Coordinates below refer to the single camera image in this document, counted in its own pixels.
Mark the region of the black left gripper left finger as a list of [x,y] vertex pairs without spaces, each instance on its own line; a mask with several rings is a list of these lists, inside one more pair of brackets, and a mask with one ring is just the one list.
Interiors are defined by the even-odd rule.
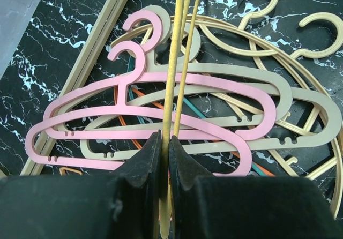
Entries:
[[1,179],[1,238],[156,238],[161,133],[111,174]]

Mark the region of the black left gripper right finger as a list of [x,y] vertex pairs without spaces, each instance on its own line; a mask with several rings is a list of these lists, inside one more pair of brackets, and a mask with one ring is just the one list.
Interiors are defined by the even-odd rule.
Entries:
[[169,143],[176,238],[342,238],[328,202],[301,177],[216,177]]

